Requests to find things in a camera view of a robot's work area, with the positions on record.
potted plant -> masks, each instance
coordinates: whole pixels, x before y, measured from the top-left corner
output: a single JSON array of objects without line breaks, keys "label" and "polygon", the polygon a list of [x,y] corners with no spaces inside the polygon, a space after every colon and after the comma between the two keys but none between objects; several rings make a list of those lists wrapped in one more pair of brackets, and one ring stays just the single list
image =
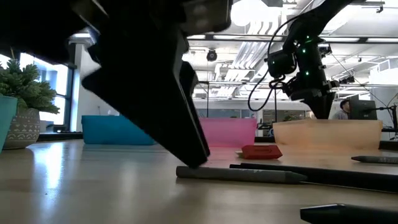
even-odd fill
[{"label": "potted plant", "polygon": [[36,65],[20,69],[18,60],[11,59],[7,68],[0,66],[0,95],[17,98],[17,113],[11,121],[3,149],[25,148],[37,141],[40,134],[39,111],[58,114],[52,104],[57,92],[49,82],[38,82]]}]

table surface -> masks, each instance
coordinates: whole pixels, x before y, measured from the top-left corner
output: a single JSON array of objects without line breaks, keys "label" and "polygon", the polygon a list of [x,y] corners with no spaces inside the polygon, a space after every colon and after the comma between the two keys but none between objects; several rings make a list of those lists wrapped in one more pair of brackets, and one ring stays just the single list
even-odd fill
[{"label": "table surface", "polygon": [[[237,149],[211,149],[206,166],[239,163]],[[393,152],[285,148],[266,163],[398,174],[358,164]],[[43,142],[0,154],[0,223],[304,223],[302,207],[350,203],[398,210],[398,194],[322,185],[175,178],[180,161],[160,146]]]}]

gray marker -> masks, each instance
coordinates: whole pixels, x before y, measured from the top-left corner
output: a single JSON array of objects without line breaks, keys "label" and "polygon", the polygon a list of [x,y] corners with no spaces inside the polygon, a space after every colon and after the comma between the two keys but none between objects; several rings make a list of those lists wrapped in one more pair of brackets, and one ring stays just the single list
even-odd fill
[{"label": "gray marker", "polygon": [[297,184],[307,179],[306,176],[290,171],[253,170],[253,169],[224,169],[199,167],[190,169],[177,166],[175,173],[179,178],[232,180],[243,182]]},{"label": "gray marker", "polygon": [[354,156],[352,160],[359,162],[371,162],[380,164],[398,164],[398,157],[385,157],[385,156]]}]

green plant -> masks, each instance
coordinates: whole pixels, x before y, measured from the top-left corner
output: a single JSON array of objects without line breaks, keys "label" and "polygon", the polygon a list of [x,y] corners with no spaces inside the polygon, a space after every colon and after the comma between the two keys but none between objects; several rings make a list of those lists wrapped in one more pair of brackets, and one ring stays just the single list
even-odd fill
[{"label": "green plant", "polygon": [[11,59],[6,69],[0,65],[0,95],[17,98],[20,109],[58,114],[59,108],[52,104],[57,92],[49,82],[37,82],[38,77],[36,65],[26,65],[21,70],[18,60]]}]

computer monitor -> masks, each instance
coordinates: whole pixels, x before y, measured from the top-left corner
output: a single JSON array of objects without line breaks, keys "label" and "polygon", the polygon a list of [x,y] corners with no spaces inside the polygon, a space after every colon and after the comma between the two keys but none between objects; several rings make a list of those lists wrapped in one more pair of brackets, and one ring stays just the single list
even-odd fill
[{"label": "computer monitor", "polygon": [[376,103],[373,100],[350,100],[349,118],[377,120]]}]

